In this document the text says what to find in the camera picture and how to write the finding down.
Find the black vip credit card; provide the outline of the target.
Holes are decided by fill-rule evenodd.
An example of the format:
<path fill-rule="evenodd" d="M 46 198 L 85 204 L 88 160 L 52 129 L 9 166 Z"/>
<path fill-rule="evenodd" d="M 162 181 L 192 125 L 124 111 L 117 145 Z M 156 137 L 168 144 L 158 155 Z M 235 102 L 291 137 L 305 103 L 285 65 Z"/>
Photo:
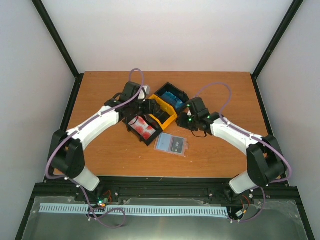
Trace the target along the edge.
<path fill-rule="evenodd" d="M 183 155 L 186 148 L 186 139 L 179 136 L 173 136 L 170 151 L 174 154 Z"/>

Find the pink card holder wallet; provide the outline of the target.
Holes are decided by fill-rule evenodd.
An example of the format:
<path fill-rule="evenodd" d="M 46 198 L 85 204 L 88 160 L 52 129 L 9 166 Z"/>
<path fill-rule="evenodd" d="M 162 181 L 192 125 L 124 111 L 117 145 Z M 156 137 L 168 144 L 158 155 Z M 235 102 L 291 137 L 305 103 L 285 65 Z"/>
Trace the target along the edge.
<path fill-rule="evenodd" d="M 164 132 L 158 136 L 154 146 L 156 151 L 177 156 L 184 156 L 188 148 L 189 145 L 186 138 Z"/>

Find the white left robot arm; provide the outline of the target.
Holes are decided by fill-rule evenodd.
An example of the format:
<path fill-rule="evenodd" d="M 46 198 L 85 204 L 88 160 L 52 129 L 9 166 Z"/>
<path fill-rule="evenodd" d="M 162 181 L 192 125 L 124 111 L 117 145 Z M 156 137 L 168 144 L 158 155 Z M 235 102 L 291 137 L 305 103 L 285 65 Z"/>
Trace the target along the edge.
<path fill-rule="evenodd" d="M 86 166 L 84 151 L 104 131 L 122 120 L 153 114 L 160 109 L 154 99 L 148 99 L 148 85 L 127 82 L 97 113 L 68 131 L 57 130 L 49 150 L 45 175 L 48 179 L 65 178 L 86 189 L 92 201 L 103 198 L 104 188 L 100 179 Z"/>

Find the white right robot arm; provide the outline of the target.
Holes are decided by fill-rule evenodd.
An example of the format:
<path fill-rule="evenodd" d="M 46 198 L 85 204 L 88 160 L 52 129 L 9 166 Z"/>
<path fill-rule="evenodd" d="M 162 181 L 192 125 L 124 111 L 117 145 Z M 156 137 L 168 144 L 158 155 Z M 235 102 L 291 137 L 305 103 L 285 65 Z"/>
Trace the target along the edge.
<path fill-rule="evenodd" d="M 285 172 L 290 173 L 288 161 L 273 135 L 253 134 L 230 122 L 221 113 L 210 113 L 200 97 L 187 101 L 177 120 L 179 127 L 191 132 L 202 131 L 205 136 L 220 138 L 246 156 L 247 170 L 230 180 L 228 187 L 241 194 L 256 187 L 277 183 Z"/>

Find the stack of red cards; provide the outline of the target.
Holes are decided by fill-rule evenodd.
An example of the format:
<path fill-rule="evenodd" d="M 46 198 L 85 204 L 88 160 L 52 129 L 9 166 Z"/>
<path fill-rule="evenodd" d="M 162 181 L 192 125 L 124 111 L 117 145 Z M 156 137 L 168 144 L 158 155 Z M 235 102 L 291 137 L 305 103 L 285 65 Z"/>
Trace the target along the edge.
<path fill-rule="evenodd" d="M 131 126 L 140 136 L 142 136 L 144 140 L 148 140 L 156 132 L 156 130 L 141 116 L 137 116 L 132 119 L 128 125 Z"/>

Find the stack of blue cards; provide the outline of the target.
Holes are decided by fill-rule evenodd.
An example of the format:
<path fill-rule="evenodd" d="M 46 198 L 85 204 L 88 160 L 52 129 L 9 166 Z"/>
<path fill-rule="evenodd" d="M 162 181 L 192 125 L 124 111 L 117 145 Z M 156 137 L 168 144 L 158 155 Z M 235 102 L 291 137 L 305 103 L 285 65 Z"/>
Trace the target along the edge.
<path fill-rule="evenodd" d="M 184 106 L 184 102 L 172 92 L 166 91 L 161 98 L 168 104 L 172 105 L 177 111 Z"/>

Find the black bin with red cards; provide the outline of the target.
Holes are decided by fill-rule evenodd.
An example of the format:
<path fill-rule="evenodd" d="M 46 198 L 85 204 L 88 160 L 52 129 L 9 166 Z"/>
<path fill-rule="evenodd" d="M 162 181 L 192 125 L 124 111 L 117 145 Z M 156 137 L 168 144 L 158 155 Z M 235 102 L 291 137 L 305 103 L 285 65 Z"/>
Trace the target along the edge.
<path fill-rule="evenodd" d="M 128 132 L 132 132 L 140 142 L 149 146 L 163 132 L 159 123 L 150 115 L 127 117 L 122 121 Z"/>

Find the black bin with blue cards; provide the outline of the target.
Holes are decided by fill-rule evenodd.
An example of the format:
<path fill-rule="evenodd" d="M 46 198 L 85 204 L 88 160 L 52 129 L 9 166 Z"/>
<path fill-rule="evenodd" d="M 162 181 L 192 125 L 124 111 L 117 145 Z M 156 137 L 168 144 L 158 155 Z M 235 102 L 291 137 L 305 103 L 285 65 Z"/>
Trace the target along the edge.
<path fill-rule="evenodd" d="M 180 90 L 169 82 L 164 84 L 154 94 L 171 105 L 178 115 L 184 111 L 186 103 L 190 100 L 186 92 Z"/>

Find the black cards in yellow bin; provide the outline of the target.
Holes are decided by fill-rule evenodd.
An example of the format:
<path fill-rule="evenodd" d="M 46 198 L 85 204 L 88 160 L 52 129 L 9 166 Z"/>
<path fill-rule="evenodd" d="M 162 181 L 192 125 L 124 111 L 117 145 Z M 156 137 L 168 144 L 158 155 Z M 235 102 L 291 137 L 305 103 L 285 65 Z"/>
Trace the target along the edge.
<path fill-rule="evenodd" d="M 153 116 L 159 120 L 159 122 L 163 125 L 170 117 L 171 115 L 167 113 L 166 111 L 159 110 L 158 112 L 155 112 Z"/>

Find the yellow plastic bin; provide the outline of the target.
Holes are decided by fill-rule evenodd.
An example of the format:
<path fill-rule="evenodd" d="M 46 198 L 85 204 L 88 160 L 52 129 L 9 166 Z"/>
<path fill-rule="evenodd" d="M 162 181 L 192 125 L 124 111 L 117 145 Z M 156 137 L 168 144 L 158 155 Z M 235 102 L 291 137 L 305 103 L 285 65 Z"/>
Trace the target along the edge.
<path fill-rule="evenodd" d="M 146 121 L 151 124 L 152 127 L 164 131 L 177 119 L 178 114 L 176 110 L 172 105 L 155 94 L 151 95 L 148 100 L 155 100 L 160 109 L 154 114 L 147 115 L 145 117 Z"/>

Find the black aluminium frame rail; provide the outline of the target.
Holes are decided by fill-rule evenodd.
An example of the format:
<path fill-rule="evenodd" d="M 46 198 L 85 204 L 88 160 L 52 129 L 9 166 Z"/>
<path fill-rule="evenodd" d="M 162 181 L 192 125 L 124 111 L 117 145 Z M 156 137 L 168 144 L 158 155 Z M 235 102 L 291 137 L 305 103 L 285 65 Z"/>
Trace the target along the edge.
<path fill-rule="evenodd" d="M 70 98 L 68 100 L 60 126 L 61 130 L 66 130 L 67 124 L 70 122 L 72 111 L 76 104 L 76 99 L 79 95 L 84 74 L 78 72 L 43 2 L 41 0 L 34 0 L 32 3 L 75 78 Z M 250 75 L 264 124 L 269 134 L 273 134 L 273 130 L 267 116 L 267 111 L 261 96 L 257 79 L 302 4 L 303 1 L 301 0 L 294 0 L 291 3 L 274 36 L 272 37 L 260 61 L 258 62 L 257 67 Z M 106 176 L 102 177 L 102 181 L 110 184 L 112 187 L 119 187 L 120 196 L 122 198 L 133 196 L 138 199 L 162 199 L 177 201 L 190 200 L 200 191 L 208 193 L 210 190 L 221 188 L 227 182 L 222 178 L 167 177 L 165 178 L 164 182 L 161 182 L 159 177 L 151 177 L 150 179 L 147 179 L 145 177 Z M 276 183 L 275 185 L 271 186 L 270 189 L 265 189 L 265 192 L 271 194 L 272 200 L 295 201 L 297 205 L 296 209 L 299 213 L 298 218 L 301 219 L 303 225 L 303 232 L 306 234 L 307 239 L 313 240 L 315 238 L 297 187 L 290 186 L 289 182 L 286 180 L 282 183 Z M 85 198 L 83 194 L 80 194 L 76 190 L 76 187 L 72 183 L 63 183 L 61 180 L 54 182 L 44 178 L 41 183 L 35 184 L 15 238 L 17 240 L 28 240 L 30 238 L 29 234 L 36 224 L 35 220 L 33 219 L 34 214 L 32 213 L 32 208 L 35 206 L 36 199 L 40 197 L 60 198 L 77 196 L 80 196 L 81 200 L 84 200 Z"/>

